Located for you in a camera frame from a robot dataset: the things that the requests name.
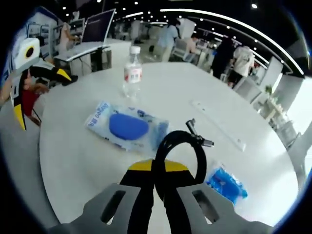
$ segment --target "blue plastic item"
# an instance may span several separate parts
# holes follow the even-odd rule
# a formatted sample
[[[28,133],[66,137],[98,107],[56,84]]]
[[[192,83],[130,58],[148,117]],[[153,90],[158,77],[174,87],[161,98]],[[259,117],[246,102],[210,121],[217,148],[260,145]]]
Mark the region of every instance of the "blue plastic item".
[[[247,191],[241,183],[238,183],[223,168],[219,168],[212,177],[206,182],[210,187],[218,193],[226,197],[235,204],[239,197],[246,198]]]
[[[137,140],[148,130],[147,122],[124,114],[113,114],[109,119],[109,130],[123,140]]]

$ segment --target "white round table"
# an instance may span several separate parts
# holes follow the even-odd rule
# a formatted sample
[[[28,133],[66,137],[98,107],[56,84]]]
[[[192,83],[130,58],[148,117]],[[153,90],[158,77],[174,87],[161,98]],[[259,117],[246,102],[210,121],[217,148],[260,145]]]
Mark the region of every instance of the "white round table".
[[[111,183],[118,183],[134,162],[147,157],[128,153],[85,127],[101,100],[132,105],[122,95],[123,68],[89,74],[67,87],[58,86],[46,98],[40,133],[40,164],[44,186],[61,223],[80,216],[84,204]],[[227,129],[246,142],[238,150],[190,102],[200,100],[214,110]],[[205,148],[207,160],[220,161],[246,188],[248,197],[235,206],[250,221],[275,225],[295,201],[298,184],[289,156],[278,136],[244,99],[226,84],[187,63],[143,65],[141,98],[135,104],[170,121],[171,130],[196,130],[215,142]],[[197,162],[192,148],[181,145],[168,159],[182,162],[191,173]],[[170,233],[165,210],[154,195],[149,233]]]

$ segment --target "yellow part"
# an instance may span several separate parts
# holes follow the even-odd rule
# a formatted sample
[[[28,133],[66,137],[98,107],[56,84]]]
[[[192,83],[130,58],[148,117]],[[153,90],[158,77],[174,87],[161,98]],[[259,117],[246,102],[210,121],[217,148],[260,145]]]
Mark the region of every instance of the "yellow part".
[[[34,46],[33,46],[33,45],[30,45],[30,46],[27,48],[26,52],[25,52],[25,59],[29,59],[29,58],[31,57],[31,56],[27,57],[27,52],[29,51],[30,48],[33,48],[33,51],[35,51]]]
[[[23,118],[23,113],[21,112],[21,105],[17,105],[14,107],[14,113],[15,116],[18,118],[18,121],[22,127],[23,130],[26,130],[26,126],[25,126],[25,122],[24,122],[24,118]]]
[[[132,164],[128,170],[133,171],[150,171],[152,169],[152,159],[136,162]],[[167,172],[188,171],[189,169],[182,163],[165,160],[165,167]]]
[[[72,79],[70,79],[70,77],[67,75],[67,73],[66,73],[63,69],[60,69],[60,68],[59,68],[57,74],[59,74],[59,75],[65,77],[66,79],[72,81]]]

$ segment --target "white ruler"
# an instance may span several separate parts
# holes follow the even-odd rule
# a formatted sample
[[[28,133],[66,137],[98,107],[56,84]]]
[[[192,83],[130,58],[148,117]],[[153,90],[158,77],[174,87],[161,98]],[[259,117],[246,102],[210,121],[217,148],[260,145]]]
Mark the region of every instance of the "white ruler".
[[[221,123],[217,116],[215,116],[215,113],[209,109],[207,106],[203,105],[200,101],[192,101],[191,104],[202,114],[205,115],[206,119],[212,122],[239,150],[242,152],[245,151],[246,143],[242,141],[242,139],[239,139],[235,137],[233,134],[231,134],[225,127],[224,123]]]

